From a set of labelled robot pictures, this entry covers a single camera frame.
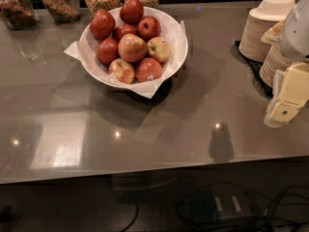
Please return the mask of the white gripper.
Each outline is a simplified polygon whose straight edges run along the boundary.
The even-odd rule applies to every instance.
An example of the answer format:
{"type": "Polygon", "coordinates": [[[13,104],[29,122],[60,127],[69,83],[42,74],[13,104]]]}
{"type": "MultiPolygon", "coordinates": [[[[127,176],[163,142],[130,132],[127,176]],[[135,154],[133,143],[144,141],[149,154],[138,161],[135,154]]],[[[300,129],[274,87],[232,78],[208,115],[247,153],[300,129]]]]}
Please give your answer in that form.
{"type": "Polygon", "coordinates": [[[271,128],[289,124],[309,101],[309,64],[305,63],[309,61],[309,0],[299,0],[285,22],[277,22],[261,37],[265,44],[280,40],[282,54],[299,62],[275,73],[273,98],[264,118],[264,124],[271,128]]]}

